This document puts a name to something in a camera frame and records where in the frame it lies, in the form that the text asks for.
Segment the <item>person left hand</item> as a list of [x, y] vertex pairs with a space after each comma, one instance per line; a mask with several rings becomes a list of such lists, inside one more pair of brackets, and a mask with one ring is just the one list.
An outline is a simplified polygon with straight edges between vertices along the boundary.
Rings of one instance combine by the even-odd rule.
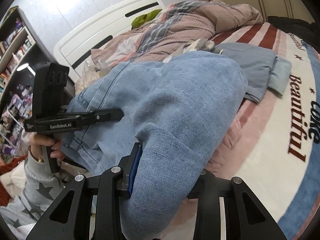
[[49, 149], [50, 157], [63, 161], [65, 154], [61, 151], [61, 141], [56, 141], [45, 135], [31, 133], [29, 151], [34, 159], [44, 160], [47, 157], [47, 150]]

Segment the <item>grey star sleeve forearm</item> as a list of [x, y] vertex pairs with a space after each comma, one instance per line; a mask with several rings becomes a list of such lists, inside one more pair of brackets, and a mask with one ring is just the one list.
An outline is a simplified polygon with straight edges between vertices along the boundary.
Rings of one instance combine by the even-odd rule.
[[26, 182], [22, 193], [13, 202], [1, 207], [1, 217], [17, 239], [26, 239], [64, 189], [60, 177], [52, 174], [45, 163], [38, 162], [31, 154], [24, 162], [24, 171]]

